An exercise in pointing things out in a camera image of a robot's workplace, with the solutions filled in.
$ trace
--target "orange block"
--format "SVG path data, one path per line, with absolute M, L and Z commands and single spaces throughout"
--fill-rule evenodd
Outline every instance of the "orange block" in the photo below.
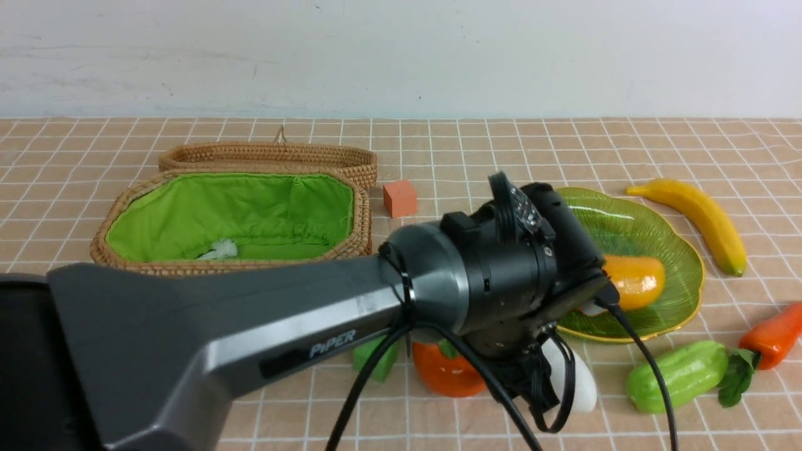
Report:
M 418 213 L 418 195 L 409 180 L 384 184 L 384 208 L 390 217 L 411 216 Z

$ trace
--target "piper logo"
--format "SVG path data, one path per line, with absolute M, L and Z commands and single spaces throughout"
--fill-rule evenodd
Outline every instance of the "piper logo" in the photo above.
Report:
M 313 358 L 315 356 L 321 356 L 326 354 L 328 351 L 332 351 L 341 347 L 345 344 L 348 344 L 354 341 L 354 337 L 356 336 L 356 329 L 351 329 L 348 332 L 343 332 L 336 337 L 329 338 L 325 343 L 317 343 L 315 344 L 312 349 L 309 351 L 309 358 Z

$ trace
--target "orange bell pepper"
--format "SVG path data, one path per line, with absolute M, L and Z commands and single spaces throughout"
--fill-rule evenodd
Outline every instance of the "orange bell pepper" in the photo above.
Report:
M 485 389 L 482 376 L 447 341 L 413 343 L 412 359 L 423 384 L 439 395 L 465 398 Z

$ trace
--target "basket handle loop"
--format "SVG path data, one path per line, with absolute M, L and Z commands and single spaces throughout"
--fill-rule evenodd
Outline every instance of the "basket handle loop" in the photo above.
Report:
M 287 138 L 284 136 L 283 124 L 278 128 L 278 132 L 276 133 L 276 137 L 273 138 L 273 142 L 279 144 L 287 144 Z

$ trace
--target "orange fruit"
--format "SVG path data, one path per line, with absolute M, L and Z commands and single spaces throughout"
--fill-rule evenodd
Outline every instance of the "orange fruit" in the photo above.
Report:
M 604 271 L 621 295 L 624 311 L 648 307 L 666 287 L 666 268 L 654 257 L 605 255 Z

